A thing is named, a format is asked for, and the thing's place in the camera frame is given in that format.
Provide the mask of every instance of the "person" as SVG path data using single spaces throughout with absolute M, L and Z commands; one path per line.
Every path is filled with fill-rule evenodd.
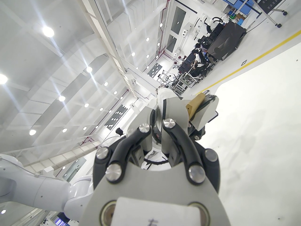
M 122 136 L 123 135 L 123 131 L 121 128 L 117 128 L 116 131 L 115 131 L 116 134 Z

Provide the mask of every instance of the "white floor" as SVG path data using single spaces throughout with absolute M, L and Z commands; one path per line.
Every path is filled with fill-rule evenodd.
M 232 226 L 300 225 L 300 47 L 216 91 L 219 116 L 200 143 L 219 155 L 219 196 Z
M 248 67 L 244 68 L 238 73 L 231 75 L 230 77 L 224 79 L 223 81 L 214 85 L 214 87 L 210 87 L 209 89 L 214 93 L 222 83 L 234 78 L 235 76 L 242 74 L 245 71 L 254 68 L 255 66 L 267 61 L 268 59 L 271 59 L 274 56 L 277 56 L 283 51 L 301 42 L 300 0 L 286 0 L 279 6 L 279 8 L 284 9 L 288 12 L 287 16 L 283 16 L 280 12 L 274 12 L 272 14 L 272 18 L 274 18 L 277 23 L 282 24 L 281 28 L 275 27 L 272 24 L 272 22 L 268 19 L 264 20 L 266 17 L 264 15 L 261 15 L 250 27 L 250 29 L 253 29 L 263 20 L 264 22 L 257 26 L 255 29 L 251 30 L 249 33 L 247 33 L 238 50 L 236 50 L 231 56 L 225 59 L 225 61 L 220 61 L 214 68 L 214 70 L 210 72 L 203 81 L 186 91 L 184 95 L 194 95 L 202 91 L 203 89 L 210 87 L 211 85 L 220 81 L 227 75 L 239 69 L 245 60 L 247 60 L 248 63 L 256 59 L 257 57 L 266 53 L 268 50 L 274 48 L 275 46 L 285 41 L 287 38 L 291 37 L 295 33 L 299 33 L 299 35 L 286 42 L 282 46 L 274 49 L 272 52 L 260 58 L 253 64 L 249 65 Z M 249 17 L 244 22 L 243 26 L 247 28 L 255 20 L 256 16 L 256 13 L 251 12 Z

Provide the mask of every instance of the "robotic arm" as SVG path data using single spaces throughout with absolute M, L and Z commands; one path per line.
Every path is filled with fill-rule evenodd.
M 93 193 L 92 177 L 74 185 L 33 174 L 14 157 L 0 154 L 0 203 L 14 201 L 43 210 L 64 212 L 79 221 Z
M 162 218 L 160 222 L 169 218 L 170 223 L 181 215 L 179 211 L 185 211 L 183 217 L 196 216 L 197 224 L 176 225 L 229 226 L 218 198 L 218 156 L 196 142 L 204 135 L 205 124 L 217 116 L 217 103 L 218 98 L 210 94 L 181 100 L 172 90 L 160 88 L 158 98 L 136 116 L 126 136 L 98 149 L 93 178 L 83 177 L 72 186 L 30 173 L 16 158 L 0 155 L 0 202 L 64 212 L 80 220 L 80 225 L 127 225 L 128 218 L 130 225 L 144 225 L 139 224 L 144 214 L 154 217 L 153 209 L 164 206 L 155 214 Z M 171 169 L 141 169 L 153 147 L 161 149 Z M 162 211 L 168 215 L 160 217 Z M 153 222 L 156 220 L 145 225 L 165 225 Z

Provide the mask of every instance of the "ceiling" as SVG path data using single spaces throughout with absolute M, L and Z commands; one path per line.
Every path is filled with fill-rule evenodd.
M 94 1 L 121 60 L 144 71 L 162 47 L 167 0 Z M 0 73 L 8 77 L 0 86 L 0 153 L 34 146 L 31 155 L 18 154 L 31 163 L 59 154 L 60 142 L 97 133 L 128 89 L 79 1 L 0 0 L 0 22 Z

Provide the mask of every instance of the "ceiling beam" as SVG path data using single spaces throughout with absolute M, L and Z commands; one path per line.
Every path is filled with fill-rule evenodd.
M 126 86 L 129 88 L 129 91 L 133 94 L 133 96 L 136 97 L 135 92 L 134 92 L 134 87 L 129 82 L 127 77 L 125 76 L 125 73 L 126 73 L 125 68 L 119 58 L 116 47 L 111 39 L 108 29 L 105 26 L 105 23 L 101 17 L 99 8 L 97 7 L 95 0 L 77 0 L 77 1 L 80 5 L 81 9 L 83 10 L 93 31 L 100 39 L 100 41 L 101 41 L 103 47 L 105 48 L 108 56 L 110 57 L 111 61 L 115 64 L 118 72 L 123 77 Z

